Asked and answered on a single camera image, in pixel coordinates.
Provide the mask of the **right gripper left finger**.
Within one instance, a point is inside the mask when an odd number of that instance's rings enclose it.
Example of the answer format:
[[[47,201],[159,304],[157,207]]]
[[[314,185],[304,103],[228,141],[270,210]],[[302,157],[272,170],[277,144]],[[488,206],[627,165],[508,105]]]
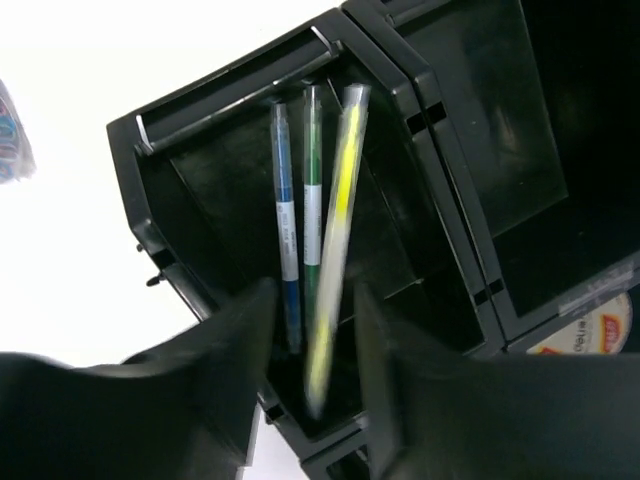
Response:
[[[233,479],[252,459],[277,288],[251,285],[121,364],[1,356],[5,479]]]

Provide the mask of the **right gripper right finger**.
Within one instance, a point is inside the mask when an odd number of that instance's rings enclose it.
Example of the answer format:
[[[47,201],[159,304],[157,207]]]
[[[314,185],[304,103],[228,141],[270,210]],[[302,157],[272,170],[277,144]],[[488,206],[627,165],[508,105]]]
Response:
[[[639,358],[452,351],[355,289],[375,479],[635,479]]]

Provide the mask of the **large brown-core tape roll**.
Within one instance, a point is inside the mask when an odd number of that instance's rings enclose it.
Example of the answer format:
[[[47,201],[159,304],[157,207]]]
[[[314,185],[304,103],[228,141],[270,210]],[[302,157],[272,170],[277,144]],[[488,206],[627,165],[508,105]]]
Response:
[[[621,293],[527,350],[528,354],[614,355],[632,336],[634,307]]]

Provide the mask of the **clear pen blue ink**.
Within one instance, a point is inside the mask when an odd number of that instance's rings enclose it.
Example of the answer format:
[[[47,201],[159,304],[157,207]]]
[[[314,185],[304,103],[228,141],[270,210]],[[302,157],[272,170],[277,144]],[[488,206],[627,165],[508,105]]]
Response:
[[[271,109],[271,146],[287,343],[290,353],[297,355],[302,344],[299,266],[289,124],[284,103],[276,103]]]

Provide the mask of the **silver tape roll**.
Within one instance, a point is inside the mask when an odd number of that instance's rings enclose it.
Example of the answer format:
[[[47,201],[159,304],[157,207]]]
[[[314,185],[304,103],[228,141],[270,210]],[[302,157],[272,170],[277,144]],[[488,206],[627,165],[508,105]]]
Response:
[[[1,82],[1,183],[29,179],[36,170],[31,143],[9,90]]]

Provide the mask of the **yellow-green clear pen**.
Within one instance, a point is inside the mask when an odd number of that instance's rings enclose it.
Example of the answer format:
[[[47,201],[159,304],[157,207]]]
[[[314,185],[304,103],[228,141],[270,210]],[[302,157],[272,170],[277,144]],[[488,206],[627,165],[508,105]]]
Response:
[[[328,396],[370,92],[371,88],[364,84],[356,83],[346,87],[338,123],[333,178],[305,371],[307,408],[315,420],[322,417]]]

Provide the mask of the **clear pen grey stripes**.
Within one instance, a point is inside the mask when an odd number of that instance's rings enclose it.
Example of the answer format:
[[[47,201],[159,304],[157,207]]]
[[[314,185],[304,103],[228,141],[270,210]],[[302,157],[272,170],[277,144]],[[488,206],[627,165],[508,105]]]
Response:
[[[303,264],[304,300],[308,330],[314,319],[322,250],[322,107],[321,87],[304,94]]]

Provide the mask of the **black four-compartment organizer tray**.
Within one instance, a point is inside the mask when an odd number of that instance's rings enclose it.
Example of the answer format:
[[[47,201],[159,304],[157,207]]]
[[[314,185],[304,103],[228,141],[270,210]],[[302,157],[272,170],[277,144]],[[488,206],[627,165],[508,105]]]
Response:
[[[315,420],[305,397],[304,94],[321,87],[323,249],[343,95],[356,83],[371,88],[368,120],[328,396]],[[297,355],[282,298],[276,103],[289,124]],[[111,122],[107,134],[130,228],[200,321],[257,281],[275,283],[257,404],[311,479],[375,479],[359,285],[474,359],[533,355],[629,293],[632,336],[614,355],[639,358],[635,1],[348,1]]]

